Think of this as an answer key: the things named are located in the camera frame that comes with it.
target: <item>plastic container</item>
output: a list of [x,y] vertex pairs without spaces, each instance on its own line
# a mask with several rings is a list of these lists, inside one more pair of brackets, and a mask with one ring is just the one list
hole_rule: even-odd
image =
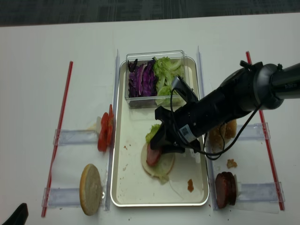
[[[158,107],[158,106],[170,106],[170,96],[149,96],[149,97],[129,97],[129,74],[128,63],[133,63],[138,59],[137,66],[143,63],[147,63],[155,57],[160,59],[162,57],[168,57],[172,62],[177,60],[181,61],[181,66],[183,68],[182,77],[188,85],[190,85],[188,78],[188,66],[187,66],[187,56],[182,50],[170,51],[170,52],[151,52],[151,53],[139,53],[139,54],[128,54],[127,64],[126,64],[126,88],[124,90],[124,96],[128,103],[129,108],[148,108],[148,107]],[[174,95],[172,104],[174,106],[182,105],[182,98],[179,95]]]

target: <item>red stick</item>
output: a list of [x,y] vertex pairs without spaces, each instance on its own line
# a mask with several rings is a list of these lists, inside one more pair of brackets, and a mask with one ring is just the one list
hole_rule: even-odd
[[[252,64],[251,57],[250,57],[250,52],[249,51],[246,52],[246,57],[247,57],[248,63]],[[278,176],[277,176],[277,171],[276,171],[276,167],[275,167],[275,162],[274,162],[274,159],[273,159],[271,143],[270,143],[270,140],[267,139],[267,131],[266,131],[266,126],[265,126],[265,119],[264,119],[264,115],[263,115],[263,111],[262,110],[259,110],[259,116],[260,116],[261,122],[262,122],[263,132],[264,132],[265,141],[266,141],[266,145],[267,145],[267,150],[268,150],[269,160],[270,160],[270,164],[271,164],[273,179],[274,179],[275,186],[276,186],[277,196],[278,196],[279,200],[282,200],[283,198],[281,196],[281,190],[280,190],[280,186],[278,184]],[[280,210],[285,210],[285,205],[284,205],[283,202],[279,202],[279,208],[280,208]]]
[[[57,131],[58,131],[57,136],[60,135],[62,119],[64,118],[64,112],[65,112],[67,95],[68,95],[68,90],[69,90],[69,85],[70,85],[70,80],[71,80],[72,68],[73,68],[73,62],[70,61],[69,71],[67,73],[67,81],[66,81],[64,98],[62,99],[62,104],[61,104],[61,109],[60,109],[60,120],[59,120],[58,126],[57,126]],[[51,179],[52,179],[51,178],[51,171],[52,171],[52,165],[53,165],[53,162],[54,162],[54,159],[55,159],[56,151],[57,151],[57,145],[55,145],[54,148],[53,148],[53,154],[52,154],[52,159],[51,159],[51,163],[50,163],[50,170],[49,170],[48,182],[47,182],[47,193],[46,193],[46,200],[45,200],[46,202],[48,201],[49,189],[51,187]],[[46,216],[46,211],[47,211],[47,207],[43,207],[42,217]]]

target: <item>robotic arm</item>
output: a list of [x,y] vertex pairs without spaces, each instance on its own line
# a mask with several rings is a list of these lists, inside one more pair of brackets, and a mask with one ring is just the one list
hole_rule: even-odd
[[300,63],[286,69],[258,62],[243,67],[226,78],[216,90],[200,101],[180,77],[172,82],[186,104],[173,112],[158,107],[155,119],[160,129],[150,142],[151,149],[162,153],[183,153],[185,148],[200,152],[198,137],[215,126],[246,116],[258,109],[276,109],[286,98],[300,98]]

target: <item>bread crumb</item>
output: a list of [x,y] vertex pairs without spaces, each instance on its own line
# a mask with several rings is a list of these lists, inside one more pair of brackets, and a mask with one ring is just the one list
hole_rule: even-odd
[[238,164],[234,161],[234,159],[229,159],[227,160],[227,168],[236,168],[238,166]]

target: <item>sliced tomato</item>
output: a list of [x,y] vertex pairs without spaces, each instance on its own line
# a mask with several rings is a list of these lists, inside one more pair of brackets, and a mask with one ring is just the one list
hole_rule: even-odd
[[104,130],[107,130],[107,127],[108,127],[108,113],[105,112],[102,116],[102,119],[101,119],[101,130],[104,129]]
[[107,145],[110,145],[113,134],[113,106],[109,105],[108,128],[107,128]]
[[101,129],[100,134],[99,134],[99,139],[98,139],[98,151],[106,151],[107,144],[107,130]]

